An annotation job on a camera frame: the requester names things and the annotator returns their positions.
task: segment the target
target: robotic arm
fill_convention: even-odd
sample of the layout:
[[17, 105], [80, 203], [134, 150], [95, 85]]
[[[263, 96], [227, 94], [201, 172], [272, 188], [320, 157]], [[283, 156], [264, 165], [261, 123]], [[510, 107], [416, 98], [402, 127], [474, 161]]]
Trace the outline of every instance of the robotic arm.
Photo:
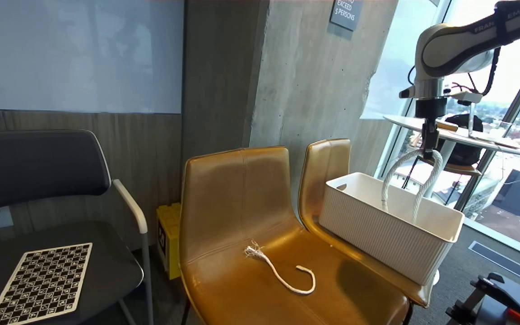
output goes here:
[[497, 2], [496, 15], [463, 27], [434, 26], [429, 27], [418, 42], [416, 55], [416, 85], [413, 98], [416, 102], [416, 116], [425, 118], [423, 152], [438, 147], [436, 120], [445, 114], [447, 98], [443, 98], [443, 78], [459, 73], [463, 65], [479, 55], [501, 46], [508, 46], [520, 38], [520, 2]]

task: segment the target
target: white cable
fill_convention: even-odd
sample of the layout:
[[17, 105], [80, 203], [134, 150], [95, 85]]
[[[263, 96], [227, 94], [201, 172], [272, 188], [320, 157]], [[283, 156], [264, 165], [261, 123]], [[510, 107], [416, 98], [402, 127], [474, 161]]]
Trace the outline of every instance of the white cable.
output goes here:
[[304, 295], [304, 297], [315, 293], [315, 289], [317, 289], [317, 277], [315, 277], [315, 273], [313, 273], [311, 269], [308, 269], [308, 268], [304, 268], [304, 266], [297, 266], [299, 271], [310, 273], [311, 278], [313, 278], [313, 287], [308, 289], [308, 291], [304, 291], [304, 289], [299, 289], [299, 287], [290, 286], [290, 284], [279, 275], [275, 264], [272, 262], [270, 257], [264, 255], [264, 251], [261, 250], [259, 244], [254, 242], [254, 246], [246, 246], [245, 255], [246, 255], [246, 257], [263, 259], [263, 260], [273, 269], [275, 277], [277, 277], [290, 291], [293, 291], [293, 293], [297, 293], [297, 295]]

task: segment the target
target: white box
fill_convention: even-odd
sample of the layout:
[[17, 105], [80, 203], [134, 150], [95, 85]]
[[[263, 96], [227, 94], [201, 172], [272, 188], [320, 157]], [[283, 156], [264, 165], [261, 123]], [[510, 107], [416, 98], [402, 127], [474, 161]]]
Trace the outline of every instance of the white box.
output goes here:
[[382, 190], [366, 174], [329, 181], [320, 224], [411, 280], [432, 284], [459, 239], [463, 213], [422, 199], [414, 219], [418, 197], [394, 186], [385, 212]]

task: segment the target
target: sign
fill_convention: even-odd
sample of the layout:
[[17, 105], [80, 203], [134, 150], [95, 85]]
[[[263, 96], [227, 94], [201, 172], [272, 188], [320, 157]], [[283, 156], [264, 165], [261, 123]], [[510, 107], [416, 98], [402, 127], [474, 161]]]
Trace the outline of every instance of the sign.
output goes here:
[[360, 8], [360, 0], [335, 0], [331, 24], [355, 31]]

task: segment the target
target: wooden wall panel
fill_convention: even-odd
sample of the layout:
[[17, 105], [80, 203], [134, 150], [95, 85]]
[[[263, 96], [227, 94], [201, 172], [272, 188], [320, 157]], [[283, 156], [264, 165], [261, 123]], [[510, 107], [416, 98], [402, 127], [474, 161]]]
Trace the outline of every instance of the wooden wall panel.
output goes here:
[[[122, 179], [145, 210], [156, 241], [156, 208], [181, 199], [181, 116], [154, 114], [60, 114], [4, 112], [0, 130], [88, 129], [107, 156], [113, 177]], [[15, 228], [0, 230], [0, 239], [64, 224], [68, 219], [115, 221], [133, 248], [134, 222], [116, 194], [106, 199], [53, 199], [13, 206]]]

